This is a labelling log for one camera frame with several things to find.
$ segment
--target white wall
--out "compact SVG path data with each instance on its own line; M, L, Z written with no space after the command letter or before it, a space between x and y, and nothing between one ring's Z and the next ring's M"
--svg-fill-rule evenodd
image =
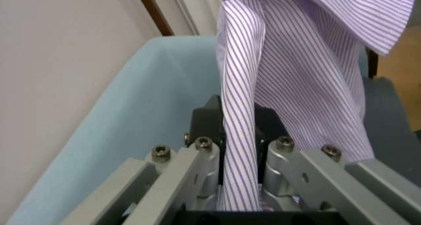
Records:
M155 0L174 35L193 35L176 0Z
M0 224L159 35L140 0L0 0Z

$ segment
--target screw head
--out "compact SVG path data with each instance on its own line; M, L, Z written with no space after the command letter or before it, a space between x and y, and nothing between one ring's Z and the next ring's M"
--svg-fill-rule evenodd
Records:
M166 145L157 145L152 149L152 161L154 162L167 162L171 159L170 147Z
M321 150L335 162L339 162L339 160L341 159L341 150L333 145L324 145L323 147L321 147Z
M197 150L212 151L212 140L209 137L201 136L194 142Z
M184 138L184 145L188 146L187 144L189 143L189 133L188 132L184 133L183 138Z
M284 152L291 152L294 145L294 141L289 136L281 136L276 140L276 148Z

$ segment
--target striped shirt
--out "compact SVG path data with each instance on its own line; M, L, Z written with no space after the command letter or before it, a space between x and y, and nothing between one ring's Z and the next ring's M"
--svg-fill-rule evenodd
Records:
M358 56L386 55L414 0L223 0L217 37L227 150L218 209L261 210L254 102L273 108L301 150L374 157Z

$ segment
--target purple striped fabric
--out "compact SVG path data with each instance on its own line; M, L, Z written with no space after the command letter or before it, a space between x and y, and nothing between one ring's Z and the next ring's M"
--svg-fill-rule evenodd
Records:
M217 38L227 151L218 209L261 210L254 102L275 109L301 150L333 144L372 158L362 124L363 46L387 54L414 0L223 0Z

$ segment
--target cloth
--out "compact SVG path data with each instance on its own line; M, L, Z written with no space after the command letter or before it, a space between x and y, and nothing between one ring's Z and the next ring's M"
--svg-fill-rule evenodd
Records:
M372 158L358 56L386 55L414 0L223 0L217 37L227 150L220 210L261 210L254 102L273 108L301 150Z

